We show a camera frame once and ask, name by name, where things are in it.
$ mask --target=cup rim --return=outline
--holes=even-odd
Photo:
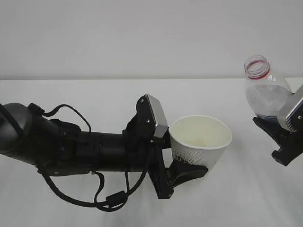
[[[211,118],[211,119],[214,119],[214,120],[220,122],[222,125],[224,125],[224,126],[228,129],[228,131],[229,131],[229,133],[230,133],[230,135],[231,135],[230,141],[229,141],[228,143],[222,145],[222,146],[210,148],[210,147],[197,147],[197,146],[192,146],[192,145],[186,144],[186,143],[184,143],[184,142],[182,142],[182,141],[179,141],[179,140],[175,139],[175,138],[173,137],[173,135],[171,134],[171,132],[170,132],[171,126],[174,125],[177,121],[179,121],[179,120],[181,120],[181,119],[183,119],[183,118],[188,118],[188,117],[207,117],[207,118]],[[188,148],[193,148],[193,149],[218,150],[218,149],[227,147],[227,146],[230,145],[230,143],[232,142],[232,131],[230,130],[230,128],[229,128],[225,123],[223,123],[222,121],[220,121],[219,119],[216,119],[216,118],[214,118],[214,117],[207,116],[207,115],[188,115],[188,116],[183,116],[183,117],[181,117],[181,118],[178,118],[177,120],[175,120],[175,121],[170,125],[170,127],[169,127],[169,135],[170,135],[176,142],[180,143],[181,145],[183,145],[183,146],[185,146],[185,147],[188,147]]]

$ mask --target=cable connector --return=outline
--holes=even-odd
[[[115,207],[121,203],[124,203],[127,200],[127,194],[125,191],[120,191],[115,194],[106,197],[106,201],[108,202],[108,207]]]

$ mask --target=paper cup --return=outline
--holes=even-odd
[[[232,141],[232,132],[223,122],[202,115],[176,120],[169,133],[174,159],[206,166],[209,171]]]

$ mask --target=clear plastic bottle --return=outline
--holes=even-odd
[[[256,116],[277,123],[277,114],[292,95],[285,78],[273,72],[267,59],[261,55],[244,63],[246,99]]]

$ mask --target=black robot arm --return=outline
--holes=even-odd
[[[88,124],[89,131],[81,131],[73,123],[45,118],[53,116],[62,107],[74,110]],[[28,107],[18,103],[0,105],[0,153],[35,165],[60,198],[103,211],[121,208],[147,173],[159,199],[170,198],[175,186],[206,174],[204,166],[176,160],[166,168],[162,150],[170,148],[170,137],[160,102],[151,95],[144,95],[138,100],[136,110],[122,134],[108,134],[91,132],[85,118],[69,105],[60,105],[49,113],[35,104]],[[106,201],[97,202],[104,185],[104,177],[98,171],[125,172],[126,192],[115,193]],[[133,171],[142,174],[130,188],[127,173]],[[100,178],[94,202],[82,202],[64,195],[50,178],[89,172]]]

